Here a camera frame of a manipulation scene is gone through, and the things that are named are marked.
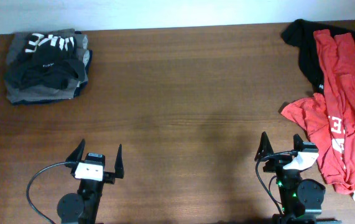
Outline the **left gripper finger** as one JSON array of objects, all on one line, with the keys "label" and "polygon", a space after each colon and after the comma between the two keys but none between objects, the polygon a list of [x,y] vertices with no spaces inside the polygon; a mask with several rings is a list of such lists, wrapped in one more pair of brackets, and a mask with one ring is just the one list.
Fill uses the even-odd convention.
[{"label": "left gripper finger", "polygon": [[80,162],[85,149],[85,139],[82,139],[76,149],[66,158],[66,162]]},{"label": "left gripper finger", "polygon": [[122,161],[122,144],[119,145],[118,153],[116,156],[116,162],[114,165],[115,178],[123,179],[124,178],[124,165]]}]

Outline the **red t-shirt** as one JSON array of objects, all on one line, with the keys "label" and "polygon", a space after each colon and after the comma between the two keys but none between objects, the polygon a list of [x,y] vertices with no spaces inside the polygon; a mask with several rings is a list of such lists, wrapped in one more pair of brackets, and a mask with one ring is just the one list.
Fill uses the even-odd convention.
[{"label": "red t-shirt", "polygon": [[285,106],[281,114],[303,128],[319,149],[324,181],[355,201],[355,42],[350,33],[313,33],[323,93]]}]

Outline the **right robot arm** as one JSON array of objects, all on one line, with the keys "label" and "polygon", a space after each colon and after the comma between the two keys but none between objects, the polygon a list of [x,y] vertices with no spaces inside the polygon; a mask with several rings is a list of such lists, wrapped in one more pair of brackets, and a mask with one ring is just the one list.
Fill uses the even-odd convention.
[{"label": "right robot arm", "polygon": [[[293,136],[293,149],[274,152],[266,132],[260,137],[259,147],[254,158],[256,176],[268,196],[276,205],[278,213],[272,216],[276,224],[318,224],[341,223],[334,218],[319,219],[322,213],[326,188],[313,179],[304,179],[301,173],[316,162],[319,150],[312,142],[304,141],[298,134]],[[272,195],[259,173],[259,165],[264,163],[263,171],[274,173],[279,190],[280,201]]]}]

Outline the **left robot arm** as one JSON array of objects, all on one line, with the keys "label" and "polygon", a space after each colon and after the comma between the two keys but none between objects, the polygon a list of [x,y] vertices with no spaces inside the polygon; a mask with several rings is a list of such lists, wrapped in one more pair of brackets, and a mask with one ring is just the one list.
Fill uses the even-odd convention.
[{"label": "left robot arm", "polygon": [[104,185],[124,177],[122,146],[118,147],[113,172],[105,171],[104,155],[89,152],[84,156],[84,149],[83,139],[65,160],[71,176],[80,184],[75,193],[64,195],[58,202],[57,214],[62,223],[95,224]]}]

